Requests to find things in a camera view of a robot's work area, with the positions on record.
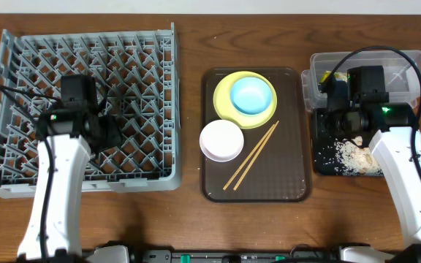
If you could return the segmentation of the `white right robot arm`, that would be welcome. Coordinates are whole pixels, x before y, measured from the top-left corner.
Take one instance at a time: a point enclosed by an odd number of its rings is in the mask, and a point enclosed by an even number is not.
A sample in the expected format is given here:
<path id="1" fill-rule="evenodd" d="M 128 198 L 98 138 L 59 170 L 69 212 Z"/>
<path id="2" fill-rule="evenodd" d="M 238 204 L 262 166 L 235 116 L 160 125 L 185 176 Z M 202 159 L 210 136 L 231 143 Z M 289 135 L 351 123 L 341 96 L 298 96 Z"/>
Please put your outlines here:
<path id="1" fill-rule="evenodd" d="M 392 103 L 382 66 L 358 66 L 321 84 L 325 109 L 313 116 L 315 140 L 354 141 L 361 137 L 387 181 L 405 248 L 391 262 L 421 262 L 420 115 L 406 102 Z"/>

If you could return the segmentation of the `white pink-rimmed bowl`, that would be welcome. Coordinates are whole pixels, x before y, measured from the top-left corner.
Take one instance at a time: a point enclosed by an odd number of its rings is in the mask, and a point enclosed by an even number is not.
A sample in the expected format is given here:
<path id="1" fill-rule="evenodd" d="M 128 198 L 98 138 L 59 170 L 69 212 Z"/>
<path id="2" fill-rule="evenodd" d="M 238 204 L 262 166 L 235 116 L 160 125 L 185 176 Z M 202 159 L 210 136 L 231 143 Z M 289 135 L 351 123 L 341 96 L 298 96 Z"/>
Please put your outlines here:
<path id="1" fill-rule="evenodd" d="M 232 121 L 216 120 L 202 129 L 199 144 L 208 159 L 227 162 L 236 158 L 243 150 L 244 136 Z"/>

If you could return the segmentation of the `light blue bowl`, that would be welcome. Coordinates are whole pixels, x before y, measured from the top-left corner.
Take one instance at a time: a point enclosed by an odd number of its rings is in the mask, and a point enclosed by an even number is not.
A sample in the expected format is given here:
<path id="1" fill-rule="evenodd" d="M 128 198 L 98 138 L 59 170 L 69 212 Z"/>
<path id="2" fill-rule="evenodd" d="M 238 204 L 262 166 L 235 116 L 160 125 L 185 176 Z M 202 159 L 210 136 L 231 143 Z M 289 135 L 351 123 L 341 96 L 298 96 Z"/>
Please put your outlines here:
<path id="1" fill-rule="evenodd" d="M 270 86 L 258 77 L 243 77 L 230 90 L 230 101 L 237 111 L 245 115 L 258 115 L 272 102 Z"/>

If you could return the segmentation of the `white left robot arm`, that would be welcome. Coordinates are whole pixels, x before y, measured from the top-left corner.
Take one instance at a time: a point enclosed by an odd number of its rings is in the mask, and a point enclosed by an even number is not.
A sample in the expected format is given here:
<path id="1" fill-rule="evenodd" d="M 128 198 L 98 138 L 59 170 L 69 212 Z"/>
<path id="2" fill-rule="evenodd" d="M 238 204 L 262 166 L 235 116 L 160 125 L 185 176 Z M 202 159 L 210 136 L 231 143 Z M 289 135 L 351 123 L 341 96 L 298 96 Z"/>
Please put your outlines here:
<path id="1" fill-rule="evenodd" d="M 79 262 L 80 201 L 92 157 L 124 141 L 114 116 L 101 114 L 96 81 L 87 75 L 61 78 L 61 98 L 35 121 L 38 173 L 29 226 L 18 262 Z"/>

